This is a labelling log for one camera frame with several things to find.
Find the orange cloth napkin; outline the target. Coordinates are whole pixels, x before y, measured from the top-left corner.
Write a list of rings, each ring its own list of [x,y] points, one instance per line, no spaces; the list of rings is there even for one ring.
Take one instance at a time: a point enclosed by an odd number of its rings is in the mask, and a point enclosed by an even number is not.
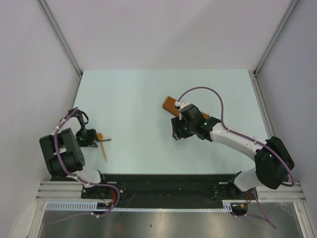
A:
[[[177,100],[174,99],[171,96],[167,96],[167,98],[165,99],[162,108],[167,111],[168,113],[170,113],[171,115],[173,115],[175,118],[179,119],[179,111],[174,107],[174,103]],[[190,109],[188,111],[188,117],[186,121],[190,121],[190,120],[204,120],[204,119],[208,119],[210,117],[210,115],[199,111],[199,109],[191,104]]]

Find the orange wooden spoon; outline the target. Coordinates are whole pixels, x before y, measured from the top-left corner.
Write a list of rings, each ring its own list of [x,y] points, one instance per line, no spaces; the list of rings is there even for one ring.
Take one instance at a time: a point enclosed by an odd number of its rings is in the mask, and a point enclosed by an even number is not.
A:
[[[106,151],[105,151],[104,144],[103,144],[103,135],[98,132],[98,133],[97,133],[97,137],[98,137],[98,141],[99,141],[100,144],[101,144],[101,148],[102,148],[102,152],[103,152],[103,156],[104,156],[104,158],[105,158],[105,161],[108,162],[107,155],[106,155]]]

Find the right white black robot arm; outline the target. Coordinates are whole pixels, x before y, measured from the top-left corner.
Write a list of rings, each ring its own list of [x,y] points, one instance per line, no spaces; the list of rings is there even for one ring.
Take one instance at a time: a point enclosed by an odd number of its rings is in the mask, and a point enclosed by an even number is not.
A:
[[[228,192],[232,198],[240,199],[247,190],[261,185],[277,189],[294,168],[293,160],[278,137],[265,140],[233,131],[217,118],[205,118],[193,104],[176,102],[175,108],[179,112],[177,117],[171,119],[175,140],[196,135],[201,140],[228,146],[255,163],[254,168],[238,172],[228,182]]]

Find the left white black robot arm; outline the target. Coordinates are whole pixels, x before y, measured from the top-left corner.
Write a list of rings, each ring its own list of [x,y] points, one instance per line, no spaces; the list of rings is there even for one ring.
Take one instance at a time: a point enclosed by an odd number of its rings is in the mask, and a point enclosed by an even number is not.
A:
[[[88,122],[85,112],[73,108],[59,121],[54,132],[41,137],[39,143],[51,176],[79,181],[86,188],[92,187],[98,198],[104,198],[109,194],[109,185],[101,180],[98,170],[85,168],[82,148],[98,148],[97,131],[87,129]]]

